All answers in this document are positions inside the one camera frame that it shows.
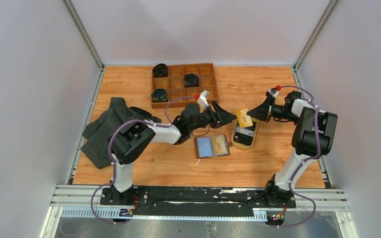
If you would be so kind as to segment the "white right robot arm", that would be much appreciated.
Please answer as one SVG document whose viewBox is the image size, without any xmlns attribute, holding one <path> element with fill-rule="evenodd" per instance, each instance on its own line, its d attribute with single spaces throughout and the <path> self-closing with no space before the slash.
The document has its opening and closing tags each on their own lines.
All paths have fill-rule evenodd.
<svg viewBox="0 0 381 238">
<path fill-rule="evenodd" d="M 283 168 L 274 174 L 265 185 L 261 195 L 269 207 L 285 205 L 294 196 L 292 189 L 307 167 L 332 148 L 337 114 L 321 110 L 312 100 L 302 98 L 301 92 L 292 91 L 285 97 L 285 103 L 278 105 L 276 88 L 266 93 L 265 101 L 248 111 L 258 121 L 284 120 L 295 124 L 291 145 L 293 152 Z"/>
</svg>

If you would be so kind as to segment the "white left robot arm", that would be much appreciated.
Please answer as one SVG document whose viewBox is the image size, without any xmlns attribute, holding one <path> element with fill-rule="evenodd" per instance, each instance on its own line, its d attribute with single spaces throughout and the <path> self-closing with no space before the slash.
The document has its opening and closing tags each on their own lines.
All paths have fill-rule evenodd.
<svg viewBox="0 0 381 238">
<path fill-rule="evenodd" d="M 201 108 L 197 103 L 185 106 L 182 112 L 167 124 L 151 119 L 131 119 L 121 124 L 108 141 L 107 154 L 114 165 L 110 187 L 113 198 L 120 205 L 132 199 L 132 170 L 134 162 L 150 143 L 179 145 L 187 141 L 199 128 L 220 128 L 237 119 L 222 109 L 216 101 Z"/>
</svg>

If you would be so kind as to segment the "gold VIP card 8835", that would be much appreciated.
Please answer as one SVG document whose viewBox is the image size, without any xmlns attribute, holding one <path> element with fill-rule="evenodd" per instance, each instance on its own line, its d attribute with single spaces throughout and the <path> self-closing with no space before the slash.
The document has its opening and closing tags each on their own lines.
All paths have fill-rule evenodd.
<svg viewBox="0 0 381 238">
<path fill-rule="evenodd" d="M 216 156 L 228 154 L 227 142 L 224 135 L 211 138 L 213 154 Z"/>
</svg>

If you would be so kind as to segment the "yellow oval card tray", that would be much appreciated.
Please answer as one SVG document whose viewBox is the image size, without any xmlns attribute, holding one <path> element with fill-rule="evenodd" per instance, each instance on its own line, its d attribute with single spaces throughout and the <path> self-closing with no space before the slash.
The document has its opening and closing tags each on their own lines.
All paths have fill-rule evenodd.
<svg viewBox="0 0 381 238">
<path fill-rule="evenodd" d="M 233 140 L 233 138 L 234 138 L 234 133 L 235 133 L 235 129 L 236 129 L 237 126 L 239 126 L 238 123 L 237 123 L 237 121 L 236 121 L 236 123 L 235 123 L 235 128 L 234 128 L 234 131 L 233 131 L 233 133 L 232 133 L 232 141 L 231 141 L 231 142 L 232 142 L 232 145 L 233 145 L 234 147 L 236 147 L 236 148 L 238 148 L 238 149 L 241 149 L 241 150 L 249 150 L 249 149 L 254 145 L 254 141 L 255 141 L 255 138 L 256 138 L 256 133 L 257 133 L 257 129 L 258 129 L 259 120 L 252 118 L 252 121 L 253 121 L 253 126 L 250 126 L 250 127 L 253 128 L 253 130 L 254 130 L 254 140 L 253 140 L 252 145 L 251 145 L 251 146 L 245 146 L 245 145 L 239 144 L 239 143 L 237 143 L 237 142 L 235 142 L 235 141 Z"/>
</svg>

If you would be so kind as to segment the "brown leather card holder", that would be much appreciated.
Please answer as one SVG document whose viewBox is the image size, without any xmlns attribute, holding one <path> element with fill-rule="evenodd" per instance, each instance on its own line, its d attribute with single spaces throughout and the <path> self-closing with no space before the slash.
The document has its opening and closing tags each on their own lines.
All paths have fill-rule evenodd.
<svg viewBox="0 0 381 238">
<path fill-rule="evenodd" d="M 225 139 L 227 142 L 228 154 L 220 155 L 220 156 L 214 155 L 213 149 L 212 149 L 212 142 L 211 142 L 211 138 L 214 136 L 210 136 L 210 137 L 196 137 L 194 139 L 195 156 L 198 159 L 207 159 L 207 158 L 229 156 L 231 154 L 230 149 L 229 149 L 230 144 L 229 144 L 229 141 L 227 140 L 226 135 L 224 135 L 224 136 L 225 136 Z"/>
</svg>

